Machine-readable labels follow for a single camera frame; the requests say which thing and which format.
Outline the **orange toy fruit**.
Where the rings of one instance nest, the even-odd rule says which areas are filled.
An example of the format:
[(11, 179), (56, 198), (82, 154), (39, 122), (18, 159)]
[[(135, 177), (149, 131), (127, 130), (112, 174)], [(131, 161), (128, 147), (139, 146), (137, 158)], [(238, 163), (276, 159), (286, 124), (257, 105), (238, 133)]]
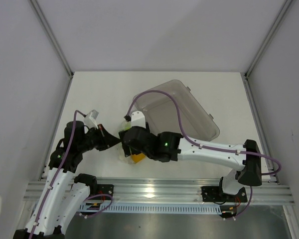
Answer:
[(132, 154), (131, 155), (131, 160), (132, 160), (132, 163), (133, 164), (137, 164), (139, 163), (140, 161), (142, 161), (143, 159), (145, 159), (145, 155), (143, 153), (140, 153), (140, 154)]

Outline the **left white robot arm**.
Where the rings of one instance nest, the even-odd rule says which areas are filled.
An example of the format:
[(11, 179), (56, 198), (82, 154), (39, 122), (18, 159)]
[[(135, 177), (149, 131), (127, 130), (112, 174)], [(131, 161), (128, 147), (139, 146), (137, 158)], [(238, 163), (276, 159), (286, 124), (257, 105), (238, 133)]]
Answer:
[(79, 214), (86, 200), (113, 200), (113, 194), (102, 192), (97, 178), (76, 169), (83, 154), (96, 149), (107, 150), (120, 143), (101, 124), (87, 131), (82, 121), (68, 122), (64, 137), (50, 156), (47, 180), (29, 222), (16, 230), (15, 239), (63, 239), (72, 218)]

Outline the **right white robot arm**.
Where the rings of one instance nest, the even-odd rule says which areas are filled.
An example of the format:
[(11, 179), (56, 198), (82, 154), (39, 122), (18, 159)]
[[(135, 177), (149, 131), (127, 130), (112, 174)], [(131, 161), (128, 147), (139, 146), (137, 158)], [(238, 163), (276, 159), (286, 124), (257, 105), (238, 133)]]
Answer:
[(141, 126), (133, 126), (119, 133), (122, 148), (127, 155), (144, 154), (147, 158), (163, 163), (170, 161), (199, 161), (231, 169), (221, 177), (218, 197), (223, 201), (233, 198), (243, 186), (262, 185), (261, 157), (256, 141), (244, 144), (217, 144), (186, 138), (180, 133), (152, 134)]

